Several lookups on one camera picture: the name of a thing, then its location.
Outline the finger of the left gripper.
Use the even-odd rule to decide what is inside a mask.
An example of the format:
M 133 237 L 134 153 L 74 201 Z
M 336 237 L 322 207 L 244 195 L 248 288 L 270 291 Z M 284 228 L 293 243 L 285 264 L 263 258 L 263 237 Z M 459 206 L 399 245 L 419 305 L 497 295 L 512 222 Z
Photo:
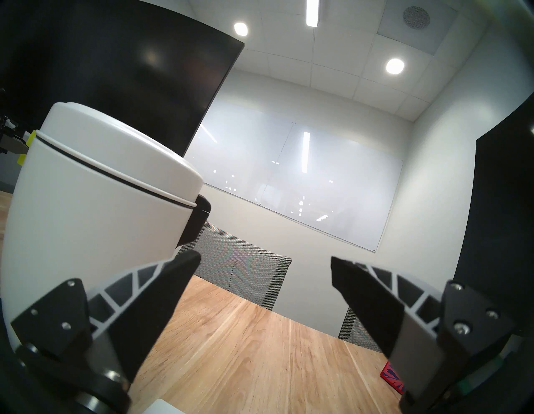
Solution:
M 27 154 L 29 150 L 29 147 L 23 139 L 7 134 L 2 135 L 0 146 L 1 154 L 7 154 L 9 152 L 14 154 Z

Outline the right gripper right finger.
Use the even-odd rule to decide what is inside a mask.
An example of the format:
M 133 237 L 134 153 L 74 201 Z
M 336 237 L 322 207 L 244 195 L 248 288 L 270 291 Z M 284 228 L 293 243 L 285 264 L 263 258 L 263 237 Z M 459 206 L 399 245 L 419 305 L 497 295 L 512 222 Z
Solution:
M 441 294 L 395 271 L 331 257 L 332 285 L 404 384 L 401 412 L 453 412 L 493 373 L 516 324 L 465 282 Z

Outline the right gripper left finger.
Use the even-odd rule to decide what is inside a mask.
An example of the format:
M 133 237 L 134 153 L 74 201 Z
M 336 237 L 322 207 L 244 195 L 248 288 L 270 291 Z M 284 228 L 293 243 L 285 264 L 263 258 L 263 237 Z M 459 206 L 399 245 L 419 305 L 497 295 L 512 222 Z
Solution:
M 57 378 L 103 377 L 133 383 L 200 265 L 195 250 L 124 271 L 86 291 L 66 279 L 11 322 L 36 366 Z

